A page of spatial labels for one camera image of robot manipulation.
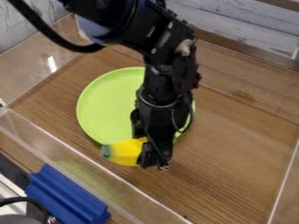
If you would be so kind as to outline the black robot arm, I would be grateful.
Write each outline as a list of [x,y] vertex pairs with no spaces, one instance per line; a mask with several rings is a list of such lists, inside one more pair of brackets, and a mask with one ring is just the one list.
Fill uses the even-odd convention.
[[201,80],[193,30],[164,0],[60,1],[94,44],[120,44],[142,55],[144,81],[130,112],[132,136],[145,139],[136,163],[162,170],[173,156],[174,134],[189,128],[193,118],[192,90]]

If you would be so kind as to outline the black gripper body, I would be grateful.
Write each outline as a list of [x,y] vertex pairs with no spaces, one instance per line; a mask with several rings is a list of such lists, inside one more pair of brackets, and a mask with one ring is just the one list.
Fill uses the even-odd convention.
[[176,135],[182,134],[192,124],[192,93],[178,94],[165,102],[153,99],[142,88],[134,95],[132,137],[144,137],[144,143],[154,153],[172,153]]

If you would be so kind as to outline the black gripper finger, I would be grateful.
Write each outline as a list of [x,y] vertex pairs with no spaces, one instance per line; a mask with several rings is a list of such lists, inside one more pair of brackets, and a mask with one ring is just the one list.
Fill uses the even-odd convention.
[[136,163],[142,169],[156,166],[160,172],[168,170],[168,163],[158,158],[153,146],[149,143],[142,143]]

